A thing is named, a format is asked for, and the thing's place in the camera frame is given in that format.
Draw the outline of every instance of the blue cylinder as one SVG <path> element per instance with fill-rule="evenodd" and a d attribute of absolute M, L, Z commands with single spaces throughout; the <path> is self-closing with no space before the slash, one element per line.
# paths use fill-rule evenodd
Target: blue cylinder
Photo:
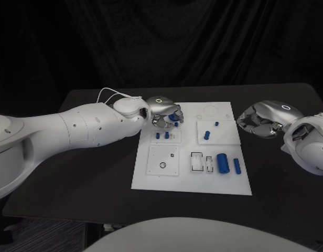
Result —
<path fill-rule="evenodd" d="M 217 154 L 216 158 L 217 158 L 219 172 L 227 173 L 229 172 L 229 164 L 227 164 L 226 154 L 224 153 Z"/>
<path fill-rule="evenodd" d="M 178 117 L 175 116 L 175 113 L 168 115 L 168 119 L 174 122 L 177 122 L 180 120 Z"/>
<path fill-rule="evenodd" d="M 210 131 L 204 132 L 204 140 L 209 140 L 209 136 L 210 136 Z"/>
<path fill-rule="evenodd" d="M 234 159 L 234 172 L 236 172 L 236 174 L 242 173 L 237 159 Z"/>

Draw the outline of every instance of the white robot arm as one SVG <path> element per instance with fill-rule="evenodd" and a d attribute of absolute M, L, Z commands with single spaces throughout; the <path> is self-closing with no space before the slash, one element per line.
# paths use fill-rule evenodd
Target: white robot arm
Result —
<path fill-rule="evenodd" d="M 255 125 L 243 122 L 247 117 Z M 323 175 L 323 113 L 304 117 L 291 105 L 278 101 L 262 101 L 246 109 L 236 123 L 243 130 L 262 138 L 273 138 L 282 131 L 282 151 L 308 172 Z"/>
<path fill-rule="evenodd" d="M 180 106 L 167 98 L 152 97 L 145 102 L 141 97 L 125 97 L 112 107 L 92 103 L 39 117 L 0 115 L 0 198 L 51 155 L 135 135 L 149 121 L 170 128 L 173 124 L 162 120 L 170 114 L 183 119 Z"/>

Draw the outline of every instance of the black table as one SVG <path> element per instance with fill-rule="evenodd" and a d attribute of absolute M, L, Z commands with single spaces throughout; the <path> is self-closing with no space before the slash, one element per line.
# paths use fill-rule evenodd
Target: black table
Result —
<path fill-rule="evenodd" d="M 291 104 L 305 115 L 323 112 L 307 84 L 124 89 L 175 102 L 230 101 L 234 118 L 265 99 Z M 92 103 L 99 90 L 75 90 L 60 112 Z M 11 194 L 7 216 L 128 225 L 184 216 L 216 219 L 283 237 L 323 240 L 323 176 L 308 173 L 279 150 L 282 136 L 260 139 L 239 130 L 253 196 L 131 190 L 139 135 L 50 157 Z"/>

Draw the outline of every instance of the peg board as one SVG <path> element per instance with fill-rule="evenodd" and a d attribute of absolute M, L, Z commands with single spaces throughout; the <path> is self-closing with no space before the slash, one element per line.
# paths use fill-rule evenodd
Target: peg board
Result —
<path fill-rule="evenodd" d="M 180 102 L 177 104 L 181 106 L 184 123 L 178 123 L 178 127 L 171 129 L 157 129 L 149 123 L 141 130 L 131 188 L 137 190 L 252 195 L 230 103 Z M 214 122 L 219 122 L 220 135 L 217 135 Z M 209 138 L 211 141 L 210 144 L 204 144 L 201 134 L 204 134 L 204 129 L 209 126 L 214 126 Z M 180 143 L 165 142 L 164 140 L 155 141 L 155 130 L 160 133 L 168 131 L 170 133 L 180 134 Z M 148 161 L 151 159 L 148 152 L 152 145 L 178 147 L 178 176 L 147 174 L 147 164 L 151 162 Z M 206 169 L 203 172 L 191 172 L 191 152 L 203 153 L 204 167 L 206 157 L 211 157 L 211 173 L 207 173 Z M 224 153 L 227 156 L 230 172 L 226 174 L 219 173 L 217 168 L 216 155 L 220 153 Z M 239 159 L 242 171 L 239 175 L 234 172 L 233 159 Z"/>

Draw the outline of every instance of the table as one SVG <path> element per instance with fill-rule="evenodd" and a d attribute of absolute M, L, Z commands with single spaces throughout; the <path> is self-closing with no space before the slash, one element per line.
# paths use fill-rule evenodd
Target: table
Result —
<path fill-rule="evenodd" d="M 234 118 L 266 99 L 283 101 L 305 115 L 323 112 L 321 99 L 304 83 L 119 91 L 145 99 L 162 95 L 174 102 L 230 101 Z M 98 92 L 70 91 L 60 112 L 95 102 Z M 323 176 L 308 173 L 279 150 L 282 136 L 260 139 L 237 130 L 252 196 L 131 190 L 138 134 L 44 160 L 13 192 L 4 215 L 121 225 L 196 217 L 283 237 L 323 240 Z"/>

